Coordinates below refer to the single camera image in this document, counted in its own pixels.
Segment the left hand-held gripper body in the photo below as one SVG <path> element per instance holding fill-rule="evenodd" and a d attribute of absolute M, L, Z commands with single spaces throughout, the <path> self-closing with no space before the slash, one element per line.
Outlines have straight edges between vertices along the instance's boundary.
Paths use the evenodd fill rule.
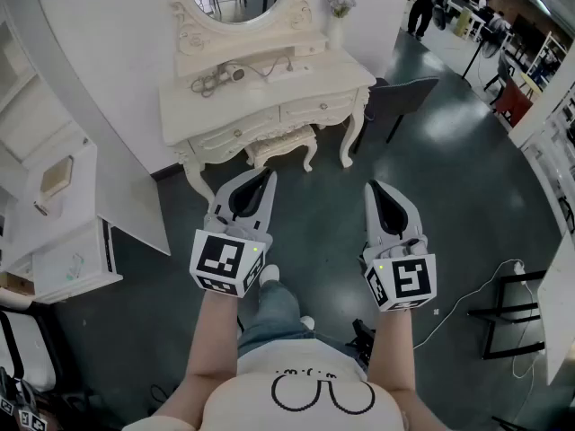
<path fill-rule="evenodd" d="M 270 213 L 250 217 L 208 213 L 195 232 L 190 274 L 198 287 L 244 297 L 260 276 L 273 243 Z"/>

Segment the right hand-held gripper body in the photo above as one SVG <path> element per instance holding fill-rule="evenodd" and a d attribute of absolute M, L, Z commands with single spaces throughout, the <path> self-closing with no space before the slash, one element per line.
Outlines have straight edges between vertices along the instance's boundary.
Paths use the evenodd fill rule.
<path fill-rule="evenodd" d="M 362 252 L 364 279 L 381 312 L 409 310 L 437 296 L 437 261 L 421 234 L 372 237 Z"/>

